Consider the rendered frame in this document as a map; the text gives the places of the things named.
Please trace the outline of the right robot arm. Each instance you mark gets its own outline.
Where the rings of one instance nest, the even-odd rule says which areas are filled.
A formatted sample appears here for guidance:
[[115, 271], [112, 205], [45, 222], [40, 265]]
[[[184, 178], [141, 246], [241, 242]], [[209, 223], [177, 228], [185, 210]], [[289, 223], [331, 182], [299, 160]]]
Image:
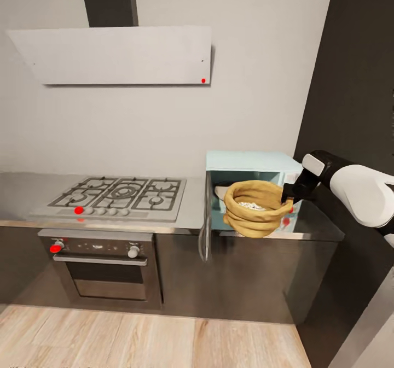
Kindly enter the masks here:
[[294, 184], [285, 184], [281, 201], [317, 201], [321, 183], [340, 199], [358, 223], [379, 232], [394, 248], [394, 177], [324, 150], [308, 153]]

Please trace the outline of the popcorn bag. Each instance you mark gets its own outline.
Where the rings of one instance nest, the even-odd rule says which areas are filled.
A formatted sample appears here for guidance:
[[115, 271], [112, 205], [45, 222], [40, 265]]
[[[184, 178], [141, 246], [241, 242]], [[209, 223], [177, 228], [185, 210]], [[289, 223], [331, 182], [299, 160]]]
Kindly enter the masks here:
[[[225, 193], [225, 223], [238, 233], [249, 238], [261, 238], [270, 235], [281, 225], [281, 219], [291, 213], [293, 197], [281, 201], [283, 187], [266, 180], [248, 180], [237, 182]], [[255, 205], [253, 209], [245, 205]]]

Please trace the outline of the microwave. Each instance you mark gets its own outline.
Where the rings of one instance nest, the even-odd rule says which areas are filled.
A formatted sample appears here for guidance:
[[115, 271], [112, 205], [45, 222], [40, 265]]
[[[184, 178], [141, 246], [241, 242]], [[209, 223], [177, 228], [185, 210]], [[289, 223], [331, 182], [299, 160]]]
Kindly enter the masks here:
[[[198, 239], [198, 248], [204, 269], [210, 269], [212, 211], [225, 211], [224, 196], [237, 182], [266, 180], [280, 187], [294, 184], [303, 167], [282, 152], [274, 151], [213, 151], [206, 153], [205, 222]], [[302, 200], [293, 205], [298, 213]], [[201, 241], [204, 235], [204, 251]]]

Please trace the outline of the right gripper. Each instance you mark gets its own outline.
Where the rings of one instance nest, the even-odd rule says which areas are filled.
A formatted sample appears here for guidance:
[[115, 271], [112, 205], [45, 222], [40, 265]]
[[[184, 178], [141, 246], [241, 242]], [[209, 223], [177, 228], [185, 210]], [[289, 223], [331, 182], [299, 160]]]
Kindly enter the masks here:
[[285, 184], [283, 187], [283, 193], [281, 201], [284, 202], [287, 197], [293, 197], [293, 204], [299, 200], [317, 201], [318, 195], [316, 187], [308, 188], [303, 185], [299, 180], [296, 180], [294, 184]]

